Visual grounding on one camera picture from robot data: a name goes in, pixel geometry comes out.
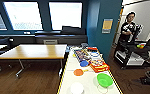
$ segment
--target plastic container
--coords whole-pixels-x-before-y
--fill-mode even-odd
[[[98,83],[102,86],[102,87],[108,87],[110,85],[113,84],[113,80],[112,78],[107,75],[107,74],[104,74],[104,73],[99,73],[97,75],[97,80],[98,80]]]

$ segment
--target paper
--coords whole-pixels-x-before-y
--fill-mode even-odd
[[[110,33],[113,19],[104,19],[102,33]]]

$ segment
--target chair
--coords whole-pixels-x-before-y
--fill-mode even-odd
[[[9,37],[0,39],[0,45],[7,45],[7,47],[0,50],[0,54],[4,53],[12,48]]]
[[[62,26],[61,34],[65,35],[85,35],[86,31],[84,28]]]

